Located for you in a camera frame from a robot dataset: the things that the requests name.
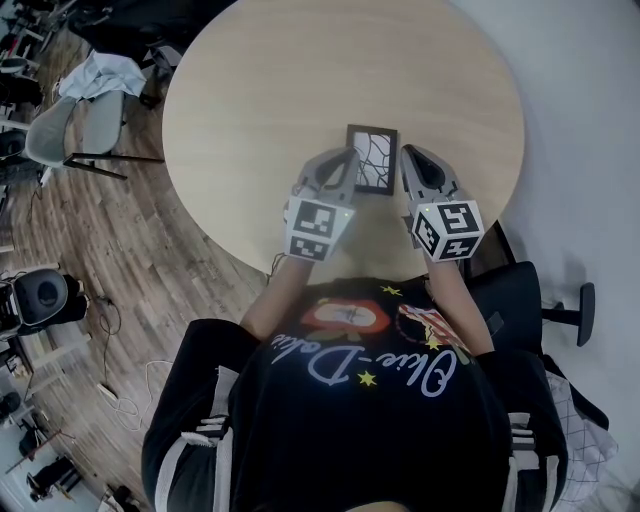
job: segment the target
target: person's left arm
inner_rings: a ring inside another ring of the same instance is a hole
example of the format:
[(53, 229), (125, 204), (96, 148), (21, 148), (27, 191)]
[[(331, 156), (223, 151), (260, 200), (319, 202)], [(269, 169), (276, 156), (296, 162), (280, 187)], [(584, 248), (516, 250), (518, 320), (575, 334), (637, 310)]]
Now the person's left arm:
[(302, 295), (314, 263), (287, 257), (269, 285), (240, 321), (260, 341), (266, 341)]

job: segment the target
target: black t-shirt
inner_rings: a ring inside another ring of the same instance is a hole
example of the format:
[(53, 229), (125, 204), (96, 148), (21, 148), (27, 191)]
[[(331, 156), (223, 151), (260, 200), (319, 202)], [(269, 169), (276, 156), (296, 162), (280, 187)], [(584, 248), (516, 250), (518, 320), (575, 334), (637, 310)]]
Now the black t-shirt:
[[(416, 281), (309, 287), (262, 346), (227, 322), (196, 335), (209, 337), (216, 353), (246, 354), (231, 368), (240, 373), (229, 400), (231, 510), (345, 511), (376, 501), (412, 511), (500, 510), (512, 453), (508, 412), (531, 414), (539, 454), (564, 450), (537, 357), (472, 357)], [(158, 411), (167, 409), (168, 387)], [(153, 468), (175, 440), (158, 442), (157, 416), (143, 457), (151, 500)], [(190, 416), (174, 418), (181, 430), (197, 414)], [(169, 510), (211, 510), (214, 473), (215, 450), (189, 447)]]

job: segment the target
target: wooden floor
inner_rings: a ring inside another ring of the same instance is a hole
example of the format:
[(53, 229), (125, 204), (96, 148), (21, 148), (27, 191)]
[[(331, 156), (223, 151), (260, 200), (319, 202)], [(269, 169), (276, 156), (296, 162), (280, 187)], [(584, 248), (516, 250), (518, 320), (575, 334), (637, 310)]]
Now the wooden floor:
[[(89, 48), (60, 32), (43, 55), (38, 80), (51, 104), (51, 86), (82, 62)], [(84, 108), (69, 126), (69, 149), (79, 148)], [(149, 112), (137, 101), (126, 106), (127, 124), (116, 153), (162, 156), (162, 105)], [(171, 185), (165, 166), (108, 167), (129, 176), (117, 181), (77, 170), (56, 171), (34, 200), (35, 184), (12, 189), (9, 205), (13, 253), (0, 255), (0, 269), (60, 262), (63, 271), (85, 283), (89, 296), (108, 295), (122, 314), (122, 329), (107, 354), (109, 384), (142, 409), (147, 403), (145, 363), (172, 361), (188, 323), (196, 318), (238, 320), (263, 288), (265, 277), (229, 256), (191, 219)], [(140, 449), (146, 427), (132, 433), (116, 421), (96, 384), (103, 380), (104, 335), (100, 313), (116, 316), (95, 302), (81, 329), (93, 340), (85, 353), (61, 361), (65, 377), (36, 395), (53, 428), (63, 438), (96, 493), (105, 483), (126, 484), (143, 499)], [(169, 368), (150, 367), (151, 390), (162, 389)], [(33, 385), (53, 369), (38, 370)], [(146, 416), (148, 425), (153, 407)]]

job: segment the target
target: desk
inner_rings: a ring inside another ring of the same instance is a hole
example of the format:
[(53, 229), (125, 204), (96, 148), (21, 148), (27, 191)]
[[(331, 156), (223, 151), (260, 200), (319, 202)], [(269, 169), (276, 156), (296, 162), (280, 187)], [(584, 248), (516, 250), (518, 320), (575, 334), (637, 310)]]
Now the desk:
[[(449, 162), (487, 228), (515, 187), (520, 102), (484, 36), (442, 0), (242, 0), (198, 36), (178, 66), (163, 121), (173, 185), (199, 226), (270, 272), (282, 208), (305, 161), (344, 146), (348, 124), (396, 129), (401, 144)], [(408, 279), (426, 271), (393, 198), (361, 196), (334, 277)]]

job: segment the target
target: chair leg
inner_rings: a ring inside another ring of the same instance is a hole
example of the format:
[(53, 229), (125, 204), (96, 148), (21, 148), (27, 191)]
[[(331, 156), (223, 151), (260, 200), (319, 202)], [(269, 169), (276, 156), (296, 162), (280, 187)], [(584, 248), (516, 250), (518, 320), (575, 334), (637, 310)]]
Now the chair leg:
[(73, 153), (72, 159), (83, 160), (121, 160), (125, 162), (147, 162), (150, 164), (163, 164), (164, 159), (161, 158), (147, 158), (142, 156), (126, 156), (126, 155), (102, 155), (96, 153)]
[(117, 180), (125, 181), (127, 179), (126, 176), (122, 174), (118, 174), (116, 172), (105, 171), (104, 169), (100, 169), (99, 167), (93, 167), (91, 165), (81, 164), (79, 162), (75, 162), (73, 157), (68, 158), (64, 162), (65, 167), (71, 167), (72, 169), (81, 169), (83, 171), (92, 172), (94, 174), (100, 174), (101, 176), (107, 176), (109, 178), (115, 178)]

